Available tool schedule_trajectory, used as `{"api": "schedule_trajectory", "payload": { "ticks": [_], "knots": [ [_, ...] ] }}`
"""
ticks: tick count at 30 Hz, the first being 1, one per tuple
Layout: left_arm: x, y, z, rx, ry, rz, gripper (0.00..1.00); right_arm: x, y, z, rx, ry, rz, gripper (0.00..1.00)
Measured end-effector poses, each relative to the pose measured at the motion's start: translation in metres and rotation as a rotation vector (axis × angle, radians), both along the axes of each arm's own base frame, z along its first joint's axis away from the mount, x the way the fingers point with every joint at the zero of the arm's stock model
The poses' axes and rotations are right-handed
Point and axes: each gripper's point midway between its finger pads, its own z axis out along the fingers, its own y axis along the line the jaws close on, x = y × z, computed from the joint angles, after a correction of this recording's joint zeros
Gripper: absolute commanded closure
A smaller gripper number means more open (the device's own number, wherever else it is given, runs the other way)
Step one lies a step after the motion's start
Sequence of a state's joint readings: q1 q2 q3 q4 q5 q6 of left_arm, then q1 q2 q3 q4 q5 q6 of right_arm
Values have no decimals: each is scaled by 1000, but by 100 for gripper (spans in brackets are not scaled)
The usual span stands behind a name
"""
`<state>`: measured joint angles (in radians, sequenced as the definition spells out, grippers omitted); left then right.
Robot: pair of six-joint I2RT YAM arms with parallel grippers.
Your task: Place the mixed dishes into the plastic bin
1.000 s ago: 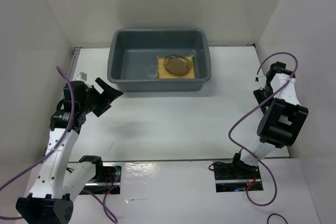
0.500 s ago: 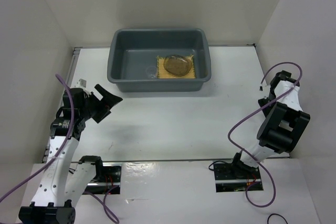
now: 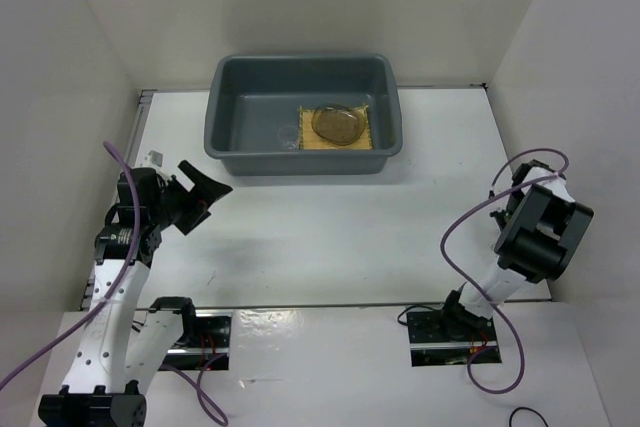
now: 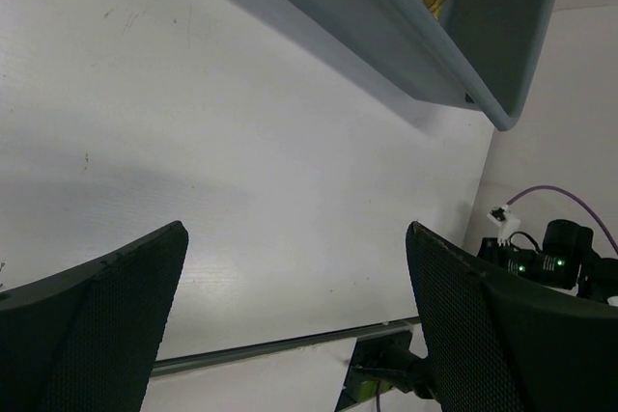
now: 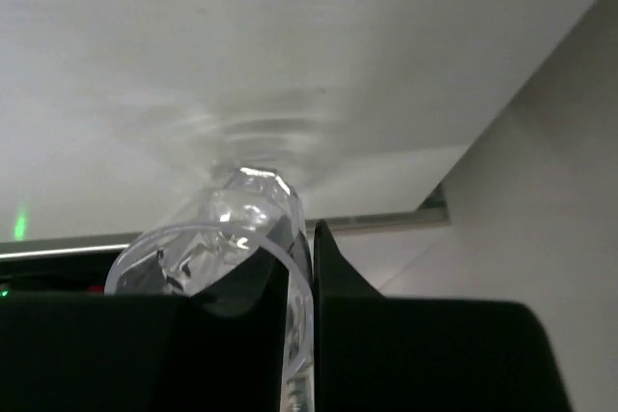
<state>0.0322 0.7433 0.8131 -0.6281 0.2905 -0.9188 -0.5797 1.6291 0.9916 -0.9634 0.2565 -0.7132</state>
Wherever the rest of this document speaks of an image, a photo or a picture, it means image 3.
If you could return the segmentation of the clear plastic cup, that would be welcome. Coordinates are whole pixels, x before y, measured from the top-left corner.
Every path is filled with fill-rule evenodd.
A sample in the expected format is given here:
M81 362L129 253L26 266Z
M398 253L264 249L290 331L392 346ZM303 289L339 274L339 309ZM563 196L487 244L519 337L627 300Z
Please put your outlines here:
M299 150L301 145L300 130L292 125L283 126L277 132L277 140L284 151Z

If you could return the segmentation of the yellow bamboo mat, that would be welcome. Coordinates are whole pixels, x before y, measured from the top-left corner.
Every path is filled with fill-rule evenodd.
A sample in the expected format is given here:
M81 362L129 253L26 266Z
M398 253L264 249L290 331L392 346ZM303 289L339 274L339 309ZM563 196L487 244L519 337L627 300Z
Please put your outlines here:
M358 106L366 105L366 120L365 120L365 129L361 137L354 143L339 146L334 145L314 133L311 127L311 117L313 112L316 109L319 109L325 105L317 107L315 109L305 108L300 106L298 109L299 113L299 130L301 133L301 145L300 149L302 150L371 150L373 148L373 141L371 136L371 128L369 122L369 105L361 104Z

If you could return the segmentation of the clear glass plate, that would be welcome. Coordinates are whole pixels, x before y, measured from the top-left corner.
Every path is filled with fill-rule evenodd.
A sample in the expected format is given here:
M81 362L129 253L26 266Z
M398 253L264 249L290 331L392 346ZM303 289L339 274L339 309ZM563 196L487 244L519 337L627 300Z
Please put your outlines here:
M316 109L311 127L320 138L339 146L356 142L364 132L367 106L328 104Z
M326 141L336 145L349 145L362 135L364 120L357 115L328 112L313 120L312 128Z

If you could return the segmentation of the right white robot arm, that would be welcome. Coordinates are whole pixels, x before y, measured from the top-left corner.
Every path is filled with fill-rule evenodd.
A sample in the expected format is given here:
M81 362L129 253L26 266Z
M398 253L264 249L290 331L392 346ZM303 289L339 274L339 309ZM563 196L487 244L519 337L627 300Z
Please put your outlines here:
M450 340L487 327L495 309L523 287L557 280L594 217L569 194L565 177L538 160L516 169L512 187L506 206L490 214L500 230L496 260L481 281L452 291L438 316Z

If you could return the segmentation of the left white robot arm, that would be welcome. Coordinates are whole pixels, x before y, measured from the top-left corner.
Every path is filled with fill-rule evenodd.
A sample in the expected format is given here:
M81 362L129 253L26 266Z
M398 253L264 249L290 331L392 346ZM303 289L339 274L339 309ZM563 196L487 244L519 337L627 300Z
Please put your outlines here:
M152 166L121 174L117 201L95 239L89 319L59 392L42 396L38 406L45 425L143 425L145 394L167 351L198 337L199 322L188 297L156 299L143 325L133 326L163 231L174 227L188 235L232 191L187 161L178 168L191 188Z

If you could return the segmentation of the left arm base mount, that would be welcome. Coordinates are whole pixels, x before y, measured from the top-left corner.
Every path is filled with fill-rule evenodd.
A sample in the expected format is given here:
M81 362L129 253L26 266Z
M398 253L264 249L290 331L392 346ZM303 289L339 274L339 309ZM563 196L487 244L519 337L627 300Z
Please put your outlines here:
M126 354L130 373L154 373L174 367L225 370L229 353L231 314L197 309L188 299L161 298L134 321L134 335Z

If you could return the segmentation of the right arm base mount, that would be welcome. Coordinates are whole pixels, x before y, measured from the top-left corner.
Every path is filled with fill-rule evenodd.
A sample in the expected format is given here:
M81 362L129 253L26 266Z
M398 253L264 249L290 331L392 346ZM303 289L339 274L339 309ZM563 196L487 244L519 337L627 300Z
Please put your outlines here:
M407 330L412 367L465 365L502 362L497 335L491 321L480 328L446 324L440 310L424 304L405 307L396 317Z

